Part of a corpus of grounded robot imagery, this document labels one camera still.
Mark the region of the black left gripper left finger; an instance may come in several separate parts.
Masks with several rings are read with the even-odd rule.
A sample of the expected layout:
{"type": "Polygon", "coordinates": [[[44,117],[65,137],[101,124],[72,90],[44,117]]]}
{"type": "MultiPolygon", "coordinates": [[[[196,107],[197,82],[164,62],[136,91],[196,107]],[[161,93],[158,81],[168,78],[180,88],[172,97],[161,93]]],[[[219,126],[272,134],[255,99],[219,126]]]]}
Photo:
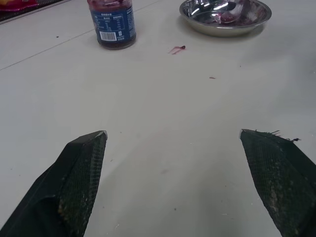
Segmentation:
{"type": "Polygon", "coordinates": [[[98,192],[106,131],[69,142],[26,192],[0,237],[83,237],[98,192]]]}

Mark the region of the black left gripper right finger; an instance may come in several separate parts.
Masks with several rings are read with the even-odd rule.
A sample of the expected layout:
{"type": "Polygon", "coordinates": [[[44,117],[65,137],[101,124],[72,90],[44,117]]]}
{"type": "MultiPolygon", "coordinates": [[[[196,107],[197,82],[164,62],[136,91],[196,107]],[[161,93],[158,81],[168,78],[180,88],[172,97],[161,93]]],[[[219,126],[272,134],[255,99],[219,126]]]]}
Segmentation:
{"type": "Polygon", "coordinates": [[[316,237],[316,164],[295,139],[277,132],[240,132],[260,199],[282,237],[316,237]]]}

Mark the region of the jam jar with blue label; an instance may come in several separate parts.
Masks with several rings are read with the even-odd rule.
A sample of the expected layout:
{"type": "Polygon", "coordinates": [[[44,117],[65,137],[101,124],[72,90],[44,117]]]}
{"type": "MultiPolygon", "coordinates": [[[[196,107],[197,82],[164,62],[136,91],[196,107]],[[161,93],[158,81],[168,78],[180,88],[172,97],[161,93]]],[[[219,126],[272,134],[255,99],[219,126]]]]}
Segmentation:
{"type": "Polygon", "coordinates": [[[124,49],[135,43],[132,0],[87,0],[97,41],[106,49],[124,49]]]}

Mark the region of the jam smear blob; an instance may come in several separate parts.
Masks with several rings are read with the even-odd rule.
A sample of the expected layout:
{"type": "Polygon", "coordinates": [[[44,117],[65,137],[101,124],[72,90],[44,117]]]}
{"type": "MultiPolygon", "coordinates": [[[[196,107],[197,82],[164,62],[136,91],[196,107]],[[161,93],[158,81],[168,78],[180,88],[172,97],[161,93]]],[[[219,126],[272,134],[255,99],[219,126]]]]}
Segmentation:
{"type": "Polygon", "coordinates": [[[169,51],[169,54],[172,54],[172,55],[175,55],[183,50],[186,49],[186,46],[183,45],[183,46],[175,46],[173,47],[170,51],[169,51]]]}

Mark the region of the round stainless steel dish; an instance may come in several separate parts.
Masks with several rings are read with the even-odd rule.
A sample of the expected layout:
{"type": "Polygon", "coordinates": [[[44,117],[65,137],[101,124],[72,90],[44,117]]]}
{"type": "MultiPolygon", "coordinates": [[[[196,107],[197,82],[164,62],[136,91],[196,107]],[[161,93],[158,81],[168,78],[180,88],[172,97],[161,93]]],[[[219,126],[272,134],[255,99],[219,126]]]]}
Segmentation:
{"type": "Polygon", "coordinates": [[[194,30],[213,37],[248,34],[272,16],[259,0],[185,0],[179,12],[194,30]]]}

